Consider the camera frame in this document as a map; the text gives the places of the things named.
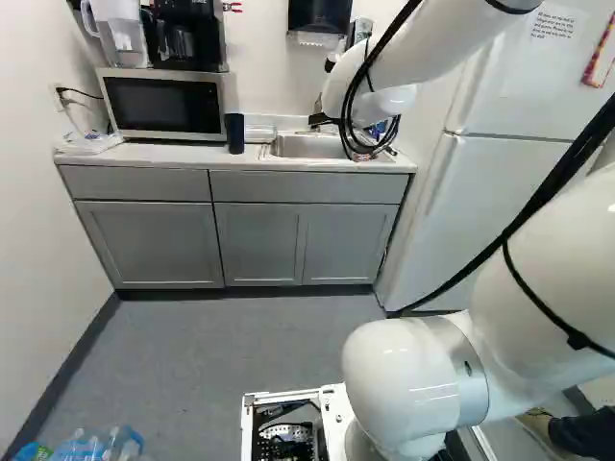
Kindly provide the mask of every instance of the shoe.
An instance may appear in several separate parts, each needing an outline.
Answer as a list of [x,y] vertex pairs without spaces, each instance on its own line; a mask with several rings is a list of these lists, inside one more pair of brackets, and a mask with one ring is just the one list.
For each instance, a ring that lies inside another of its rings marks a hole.
[[516,420],[523,429],[549,454],[555,461],[568,461],[578,459],[572,453],[557,447],[549,437],[549,422],[554,415],[542,407],[532,408]]

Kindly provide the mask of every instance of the microwave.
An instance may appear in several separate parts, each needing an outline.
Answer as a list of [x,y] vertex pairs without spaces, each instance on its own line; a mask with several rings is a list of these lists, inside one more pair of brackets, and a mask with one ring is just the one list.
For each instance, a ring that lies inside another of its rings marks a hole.
[[227,141],[230,73],[96,69],[113,129],[128,139]]

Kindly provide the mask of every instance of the white refrigerator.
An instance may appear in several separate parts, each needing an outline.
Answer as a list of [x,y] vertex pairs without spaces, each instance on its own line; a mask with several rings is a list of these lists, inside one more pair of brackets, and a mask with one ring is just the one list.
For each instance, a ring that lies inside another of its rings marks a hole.
[[[614,11],[612,0],[546,1],[420,87],[399,135],[419,171],[375,286],[387,311],[429,294],[489,244],[615,91],[615,70],[605,75],[615,37],[595,55]],[[585,80],[603,87],[581,82],[594,56]],[[466,308],[475,281],[419,310]]]

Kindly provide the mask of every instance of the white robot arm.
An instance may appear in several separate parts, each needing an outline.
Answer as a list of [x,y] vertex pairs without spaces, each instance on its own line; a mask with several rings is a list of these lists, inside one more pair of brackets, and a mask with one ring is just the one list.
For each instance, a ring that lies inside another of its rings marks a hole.
[[[425,0],[375,61],[374,91],[361,83],[354,125],[401,113],[415,84],[453,68],[540,3]],[[358,43],[333,69],[322,94],[330,118],[340,116],[366,46],[371,51],[376,43]],[[615,373],[613,235],[615,166],[545,205],[508,239],[482,267],[465,311],[355,331],[342,356],[356,416],[345,440],[349,459],[427,460],[447,431],[517,415],[557,391]]]
[[[510,240],[523,280],[568,325],[615,350],[615,164],[543,207]],[[615,360],[568,336],[494,254],[472,304],[442,317],[356,330],[342,368],[356,427],[389,460],[424,460],[444,433],[523,413],[558,391],[615,373]]]
[[[453,69],[542,1],[410,0],[405,9],[411,12],[416,4],[418,8],[370,69],[374,92],[366,80],[357,92],[355,126],[367,127],[402,113],[414,100],[416,84]],[[333,68],[322,93],[323,112],[329,118],[340,118],[351,80],[380,39],[373,36],[357,43]]]

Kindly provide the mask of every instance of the kitchen sink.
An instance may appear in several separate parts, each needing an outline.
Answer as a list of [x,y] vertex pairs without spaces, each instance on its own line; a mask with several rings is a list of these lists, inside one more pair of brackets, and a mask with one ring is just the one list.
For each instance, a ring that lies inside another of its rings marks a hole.
[[[347,160],[344,147],[336,134],[324,133],[281,133],[276,138],[271,155],[277,158],[314,160]],[[378,155],[378,162],[394,161],[388,155]]]

